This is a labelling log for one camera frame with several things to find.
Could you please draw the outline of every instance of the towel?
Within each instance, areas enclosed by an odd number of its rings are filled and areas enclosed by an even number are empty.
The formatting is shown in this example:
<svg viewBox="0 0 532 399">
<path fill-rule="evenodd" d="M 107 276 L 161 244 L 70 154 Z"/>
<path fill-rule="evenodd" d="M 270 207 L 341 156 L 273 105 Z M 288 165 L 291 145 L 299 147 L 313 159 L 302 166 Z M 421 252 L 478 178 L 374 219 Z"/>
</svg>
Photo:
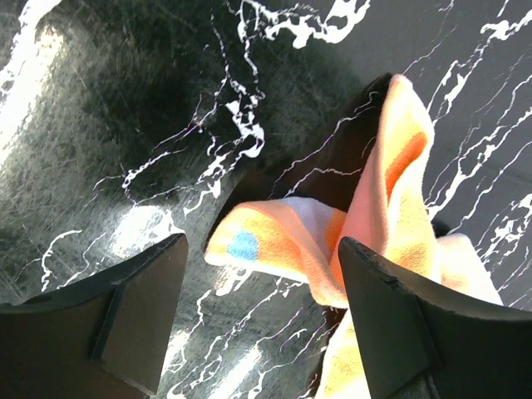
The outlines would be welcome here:
<svg viewBox="0 0 532 399">
<path fill-rule="evenodd" d="M 502 304 L 470 240 L 433 234 L 421 194 L 433 138 L 430 117 L 412 84 L 394 76 L 377 142 L 347 213 L 299 197 L 239 204 L 211 236 L 206 262 L 305 282 L 318 303 L 347 308 L 337 247 L 340 238 L 350 236 L 433 281 Z M 347 397 L 370 397 L 349 312 L 329 340 L 316 395 Z"/>
</svg>

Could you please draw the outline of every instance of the black marble surface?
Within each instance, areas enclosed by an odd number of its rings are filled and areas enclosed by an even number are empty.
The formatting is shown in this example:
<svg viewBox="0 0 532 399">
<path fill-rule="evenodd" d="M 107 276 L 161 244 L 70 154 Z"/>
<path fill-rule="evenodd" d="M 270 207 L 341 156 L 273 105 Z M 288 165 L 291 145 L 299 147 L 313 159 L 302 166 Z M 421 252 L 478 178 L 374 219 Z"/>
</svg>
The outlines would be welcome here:
<svg viewBox="0 0 532 399">
<path fill-rule="evenodd" d="M 382 99 L 351 101 L 391 72 L 435 123 L 430 215 L 532 310 L 531 37 L 520 0 L 0 0 L 0 302 L 184 230 L 157 397 L 313 397 L 334 311 L 201 249 L 250 170 L 352 185 L 357 168 L 323 160 L 340 135 L 367 139 Z"/>
</svg>

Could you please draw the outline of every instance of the blue patch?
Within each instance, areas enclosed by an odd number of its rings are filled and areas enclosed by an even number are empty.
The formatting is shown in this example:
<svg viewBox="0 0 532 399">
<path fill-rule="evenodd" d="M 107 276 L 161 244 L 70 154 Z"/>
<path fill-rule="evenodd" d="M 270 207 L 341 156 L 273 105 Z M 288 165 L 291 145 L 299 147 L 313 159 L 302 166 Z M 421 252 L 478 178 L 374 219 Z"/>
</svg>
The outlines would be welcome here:
<svg viewBox="0 0 532 399">
<path fill-rule="evenodd" d="M 240 230 L 227 247 L 227 252 L 237 259 L 255 262 L 259 259 L 259 242 L 251 233 Z"/>
</svg>

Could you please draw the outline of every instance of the fabric fold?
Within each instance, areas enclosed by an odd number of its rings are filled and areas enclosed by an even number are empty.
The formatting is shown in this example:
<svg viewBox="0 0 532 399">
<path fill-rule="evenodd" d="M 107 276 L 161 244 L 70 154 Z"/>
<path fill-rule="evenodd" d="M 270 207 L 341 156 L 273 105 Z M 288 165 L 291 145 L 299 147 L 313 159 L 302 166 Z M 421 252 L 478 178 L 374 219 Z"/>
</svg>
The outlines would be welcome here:
<svg viewBox="0 0 532 399">
<path fill-rule="evenodd" d="M 469 239 L 433 234 L 421 192 L 433 141 L 431 119 L 412 84 L 394 76 L 347 213 L 298 197 L 240 204 L 211 236 L 206 262 L 305 282 L 318 303 L 347 308 L 337 246 L 349 236 L 404 268 L 500 304 Z M 316 398 L 370 397 L 355 327 L 347 312 L 330 338 Z"/>
</svg>

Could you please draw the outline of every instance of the marble floor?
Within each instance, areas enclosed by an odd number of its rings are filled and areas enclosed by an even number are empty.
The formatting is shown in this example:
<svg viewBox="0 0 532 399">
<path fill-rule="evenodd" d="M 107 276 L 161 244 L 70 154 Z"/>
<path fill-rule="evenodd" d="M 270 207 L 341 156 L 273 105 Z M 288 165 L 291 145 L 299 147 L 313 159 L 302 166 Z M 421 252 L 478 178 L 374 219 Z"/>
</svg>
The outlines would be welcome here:
<svg viewBox="0 0 532 399">
<path fill-rule="evenodd" d="M 339 311 L 202 248 L 250 171 L 354 187 L 382 104 L 362 91 L 404 73 L 436 129 L 430 216 L 532 310 L 531 34 L 520 0 L 0 0 L 0 303 L 185 231 L 157 397 L 312 398 Z"/>
</svg>

